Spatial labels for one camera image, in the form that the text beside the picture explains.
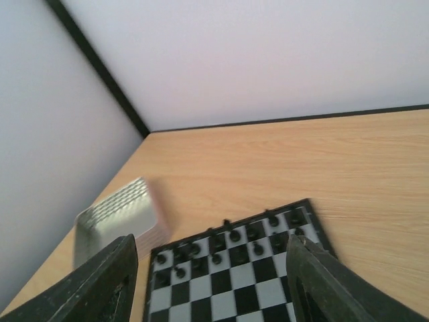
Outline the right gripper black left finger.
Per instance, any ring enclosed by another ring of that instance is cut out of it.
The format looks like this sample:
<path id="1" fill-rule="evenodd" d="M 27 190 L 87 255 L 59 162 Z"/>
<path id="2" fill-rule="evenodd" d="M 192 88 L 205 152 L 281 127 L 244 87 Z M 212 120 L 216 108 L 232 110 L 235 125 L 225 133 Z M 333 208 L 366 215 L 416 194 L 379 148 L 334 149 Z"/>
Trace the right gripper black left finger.
<path id="1" fill-rule="evenodd" d="M 129 321 L 137 279 L 135 238 L 121 236 L 2 321 Z"/>

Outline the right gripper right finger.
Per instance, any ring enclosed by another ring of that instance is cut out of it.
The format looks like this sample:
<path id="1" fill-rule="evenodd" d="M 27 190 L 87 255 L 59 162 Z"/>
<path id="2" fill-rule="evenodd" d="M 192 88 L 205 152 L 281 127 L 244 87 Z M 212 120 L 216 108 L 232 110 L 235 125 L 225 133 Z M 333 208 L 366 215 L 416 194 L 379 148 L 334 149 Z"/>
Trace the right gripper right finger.
<path id="1" fill-rule="evenodd" d="M 302 235 L 289 237 L 288 286 L 297 321 L 427 321 Z"/>

